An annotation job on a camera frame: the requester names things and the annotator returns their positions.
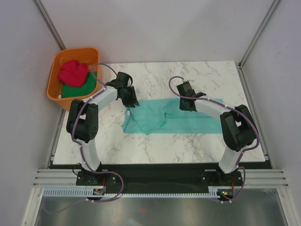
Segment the teal t shirt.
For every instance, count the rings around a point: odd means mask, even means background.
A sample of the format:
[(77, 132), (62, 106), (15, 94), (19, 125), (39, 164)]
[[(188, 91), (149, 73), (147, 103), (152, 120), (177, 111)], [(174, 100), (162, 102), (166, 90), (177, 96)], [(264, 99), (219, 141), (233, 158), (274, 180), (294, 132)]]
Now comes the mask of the teal t shirt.
[(179, 98), (142, 100), (127, 108), (122, 124), (126, 134), (221, 134), (219, 120), (205, 113), (182, 111)]

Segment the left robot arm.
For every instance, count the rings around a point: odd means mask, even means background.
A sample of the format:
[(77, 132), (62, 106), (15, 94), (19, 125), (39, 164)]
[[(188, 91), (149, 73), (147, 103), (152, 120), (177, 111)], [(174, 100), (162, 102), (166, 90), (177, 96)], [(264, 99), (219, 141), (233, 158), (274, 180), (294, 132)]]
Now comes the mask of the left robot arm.
[(66, 130), (71, 139), (79, 146), (81, 166), (88, 171), (87, 180), (93, 185), (103, 181), (102, 164), (97, 155), (95, 137), (99, 129), (99, 112), (111, 102), (120, 99), (126, 108), (139, 106), (133, 78), (124, 72), (118, 72), (117, 77), (84, 100), (72, 101)]

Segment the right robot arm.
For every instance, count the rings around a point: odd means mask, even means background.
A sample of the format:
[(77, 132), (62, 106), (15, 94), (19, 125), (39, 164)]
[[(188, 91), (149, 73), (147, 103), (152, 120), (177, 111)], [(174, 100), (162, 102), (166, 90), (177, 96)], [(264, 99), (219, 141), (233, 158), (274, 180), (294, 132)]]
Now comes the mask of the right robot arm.
[(177, 86), (180, 97), (180, 109), (200, 112), (220, 121), (222, 136), (226, 148), (219, 161), (219, 171), (215, 174), (216, 182), (227, 185), (232, 180), (232, 172), (246, 151), (257, 148), (260, 137), (247, 106), (227, 106), (212, 99), (207, 94), (196, 93), (188, 81)]

